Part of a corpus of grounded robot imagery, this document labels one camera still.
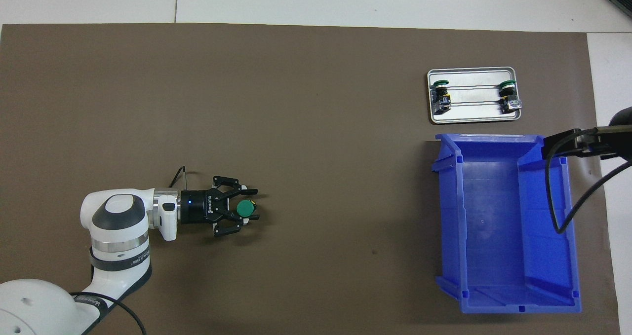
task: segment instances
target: white floor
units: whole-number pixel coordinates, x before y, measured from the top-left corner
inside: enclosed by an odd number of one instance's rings
[[[632,18],[607,0],[0,0],[0,23],[176,21],[587,32],[598,124],[632,106]],[[623,335],[632,335],[630,177],[605,185]]]

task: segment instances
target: blue bin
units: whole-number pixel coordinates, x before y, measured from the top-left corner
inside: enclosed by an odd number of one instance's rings
[[[573,223],[553,229],[539,135],[440,134],[441,290],[463,313],[582,311]],[[566,158],[551,164],[560,219],[570,211]]]

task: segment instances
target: black cable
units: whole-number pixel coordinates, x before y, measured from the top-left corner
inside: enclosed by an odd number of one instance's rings
[[[544,168],[544,175],[545,175],[544,178],[545,178],[545,182],[546,182],[545,184],[546,184],[546,189],[547,189],[547,200],[549,202],[549,212],[551,214],[551,221],[553,223],[553,228],[555,229],[555,232],[557,232],[558,234],[562,234],[563,232],[566,231],[566,228],[569,226],[569,224],[573,220],[573,217],[575,216],[577,211],[584,204],[584,202],[586,202],[586,200],[594,193],[594,191],[596,191],[599,187],[605,184],[610,178],[613,178],[614,176],[619,174],[621,171],[632,166],[632,162],[626,162],[625,164],[619,166],[618,168],[610,171],[609,174],[600,178],[600,180],[598,180],[594,185],[592,185],[582,195],[582,197],[580,197],[580,199],[576,202],[576,204],[573,206],[573,208],[569,212],[568,216],[566,216],[564,222],[562,223],[562,226],[559,226],[557,224],[557,216],[555,215],[555,207],[553,206],[553,196],[551,195],[551,161],[553,160],[553,156],[555,155],[555,153],[562,147],[563,144],[566,144],[567,142],[581,135],[594,135],[594,134],[596,134],[596,128],[582,130],[582,131],[573,133],[565,137],[564,139],[559,140],[559,142],[553,145],[553,147],[551,148],[551,151],[549,151],[549,153],[547,154],[547,163],[546,163],[546,167]]]
[[[140,321],[140,318],[138,317],[138,315],[136,315],[136,313],[133,312],[133,310],[131,310],[129,308],[129,306],[124,305],[122,303],[122,301],[120,301],[118,299],[114,299],[113,297],[110,297],[110,296],[106,296],[106,295],[102,295],[102,294],[94,293],[94,292],[71,292],[70,295],[72,295],[72,296],[93,296],[93,297],[99,297],[99,298],[103,298],[105,300],[111,301],[112,303],[120,306],[120,308],[122,308],[123,310],[128,312],[129,315],[131,315],[131,317],[134,318],[134,320],[136,321],[136,324],[138,324],[138,327],[140,328],[140,331],[142,332],[142,334],[143,335],[147,335],[147,331],[145,330],[145,326],[143,325],[143,322]]]
[[[176,175],[173,177],[173,180],[171,180],[171,183],[169,184],[169,188],[173,187],[173,185],[176,184],[176,181],[178,180],[178,176],[180,176],[181,172],[186,172],[187,168],[185,168],[185,166],[180,166],[180,168],[178,169],[178,172],[176,172]]]

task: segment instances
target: metal tray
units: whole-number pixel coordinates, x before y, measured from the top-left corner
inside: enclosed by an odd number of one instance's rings
[[[451,109],[442,114],[433,110],[435,96],[433,83],[447,79]],[[515,79],[510,67],[498,68],[452,68],[435,69],[428,72],[428,97],[431,120],[436,124],[476,123],[486,121],[510,121],[520,118],[521,110],[503,113],[499,104],[499,83]]]

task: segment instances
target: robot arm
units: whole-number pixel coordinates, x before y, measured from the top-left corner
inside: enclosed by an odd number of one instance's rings
[[[220,191],[220,186],[228,191]],[[239,232],[256,205],[242,200],[237,213],[230,211],[230,198],[255,195],[239,180],[214,177],[206,190],[174,188],[111,189],[89,194],[81,205],[81,225],[90,231],[92,283],[71,297],[52,283],[20,279],[0,285],[0,333],[35,335],[85,334],[113,308],[106,298],[124,299],[143,286],[152,273],[149,229],[158,229],[167,241],[176,239],[181,224],[211,224],[215,236]],[[230,225],[219,225],[228,220]]]

